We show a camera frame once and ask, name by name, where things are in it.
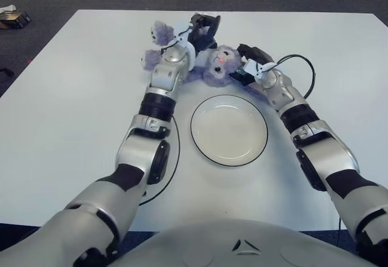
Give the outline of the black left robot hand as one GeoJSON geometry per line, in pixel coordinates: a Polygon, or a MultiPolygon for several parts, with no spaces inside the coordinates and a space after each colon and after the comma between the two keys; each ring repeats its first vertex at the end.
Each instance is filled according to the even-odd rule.
{"type": "Polygon", "coordinates": [[[191,17],[192,30],[188,41],[194,46],[196,54],[206,49],[216,48],[215,35],[220,21],[220,15],[214,17],[197,13],[191,17]]]}

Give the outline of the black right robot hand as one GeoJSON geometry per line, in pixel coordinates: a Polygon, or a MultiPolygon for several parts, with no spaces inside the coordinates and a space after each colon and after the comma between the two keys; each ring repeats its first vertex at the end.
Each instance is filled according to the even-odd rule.
{"type": "Polygon", "coordinates": [[[230,77],[243,86],[255,83],[264,71],[263,65],[274,63],[273,58],[257,47],[240,44],[237,51],[241,57],[241,64],[230,74],[230,77]]]}

